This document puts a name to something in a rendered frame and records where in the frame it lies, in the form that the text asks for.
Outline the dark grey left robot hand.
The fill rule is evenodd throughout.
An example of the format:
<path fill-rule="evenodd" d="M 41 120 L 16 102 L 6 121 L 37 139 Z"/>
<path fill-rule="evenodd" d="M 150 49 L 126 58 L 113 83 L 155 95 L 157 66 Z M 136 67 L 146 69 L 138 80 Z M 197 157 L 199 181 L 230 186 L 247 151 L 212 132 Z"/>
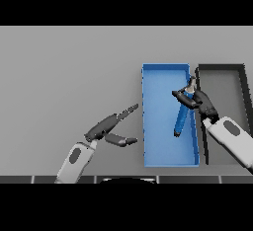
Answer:
<path fill-rule="evenodd" d="M 108 143 L 117 145 L 119 147 L 126 147 L 127 145 L 132 145 L 137 142 L 136 138 L 132 137 L 122 137 L 112 133 L 112 130 L 116 125 L 129 116 L 134 110 L 138 108 L 138 104 L 135 104 L 120 114 L 112 114 L 99 121 L 94 125 L 87 133 L 84 134 L 85 139 L 88 142 L 93 140 L 105 139 Z"/>

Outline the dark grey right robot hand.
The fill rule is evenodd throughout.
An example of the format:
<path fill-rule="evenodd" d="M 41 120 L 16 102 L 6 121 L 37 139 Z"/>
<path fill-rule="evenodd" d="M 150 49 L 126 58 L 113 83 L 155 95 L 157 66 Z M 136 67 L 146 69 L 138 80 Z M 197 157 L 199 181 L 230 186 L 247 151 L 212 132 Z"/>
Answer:
<path fill-rule="evenodd" d="M 201 119 L 209 118 L 211 124 L 215 124 L 219 120 L 217 110 L 203 91 L 196 90 L 192 98 L 187 97 L 182 91 L 173 91 L 172 95 L 188 109 L 198 109 Z"/>

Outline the dark grey bin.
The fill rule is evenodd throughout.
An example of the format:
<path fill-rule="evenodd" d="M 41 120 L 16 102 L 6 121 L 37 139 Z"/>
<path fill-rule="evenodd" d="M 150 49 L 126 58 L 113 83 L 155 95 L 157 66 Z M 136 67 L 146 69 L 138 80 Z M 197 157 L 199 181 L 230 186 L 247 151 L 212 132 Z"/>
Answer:
<path fill-rule="evenodd" d="M 210 98 L 219 118 L 228 116 L 253 137 L 253 98 L 244 64 L 200 64 L 195 71 L 198 90 Z M 208 133 L 202 123 L 203 143 L 208 165 L 238 163 Z"/>

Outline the blue bin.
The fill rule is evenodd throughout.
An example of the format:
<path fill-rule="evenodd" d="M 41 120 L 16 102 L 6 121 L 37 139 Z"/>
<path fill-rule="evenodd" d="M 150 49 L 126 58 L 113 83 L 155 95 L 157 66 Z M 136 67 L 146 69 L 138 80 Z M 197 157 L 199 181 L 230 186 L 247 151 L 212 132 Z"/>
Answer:
<path fill-rule="evenodd" d="M 188 84 L 188 63 L 143 63 L 142 129 L 144 166 L 198 167 L 200 164 L 195 112 L 188 111 L 182 133 L 174 136 L 180 103 L 172 96 Z"/>

